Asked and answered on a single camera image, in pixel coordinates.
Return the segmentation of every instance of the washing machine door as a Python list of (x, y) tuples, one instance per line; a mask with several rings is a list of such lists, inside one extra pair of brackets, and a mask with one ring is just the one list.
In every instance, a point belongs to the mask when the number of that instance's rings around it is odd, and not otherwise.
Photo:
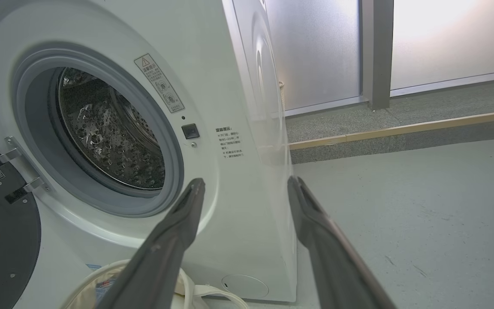
[(0, 308), (10, 309), (36, 265), (41, 222), (29, 186), (5, 158), (0, 157)]

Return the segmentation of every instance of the white washing machine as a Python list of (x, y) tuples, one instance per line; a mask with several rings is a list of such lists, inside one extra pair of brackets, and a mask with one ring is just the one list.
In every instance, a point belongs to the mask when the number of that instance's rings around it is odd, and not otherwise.
[(0, 153), (29, 183), (4, 192), (9, 205), (37, 186), (41, 219), (17, 307), (58, 307), (89, 268), (130, 258), (198, 177), (188, 275), (295, 300), (292, 169), (264, 0), (0, 0)]

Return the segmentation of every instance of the door glass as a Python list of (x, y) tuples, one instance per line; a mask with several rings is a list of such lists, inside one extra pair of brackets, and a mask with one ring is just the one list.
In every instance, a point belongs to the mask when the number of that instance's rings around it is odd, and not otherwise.
[(163, 187), (165, 165), (157, 139), (139, 112), (103, 80), (65, 68), (57, 111), (68, 138), (105, 176), (142, 190)]

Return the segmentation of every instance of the gray metal post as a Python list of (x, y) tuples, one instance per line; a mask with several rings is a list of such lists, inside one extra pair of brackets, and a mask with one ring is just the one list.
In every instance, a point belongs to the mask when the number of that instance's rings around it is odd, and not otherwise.
[(362, 96), (369, 107), (390, 106), (394, 0), (359, 0)]

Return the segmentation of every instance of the gray rubber gasket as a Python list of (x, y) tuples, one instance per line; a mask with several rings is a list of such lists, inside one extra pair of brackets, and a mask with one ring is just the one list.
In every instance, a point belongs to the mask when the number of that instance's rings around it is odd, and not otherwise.
[[(161, 190), (143, 191), (109, 181), (90, 164), (82, 164), (81, 155), (70, 153), (74, 147), (63, 145), (49, 116), (51, 78), (62, 67), (100, 78), (143, 115), (163, 153), (166, 172)], [(70, 43), (40, 45), (19, 62), (12, 90), (12, 107), (26, 146), (51, 177), (77, 198), (112, 215), (148, 217), (166, 209), (180, 193), (184, 163), (169, 121), (139, 82), (103, 55)]]

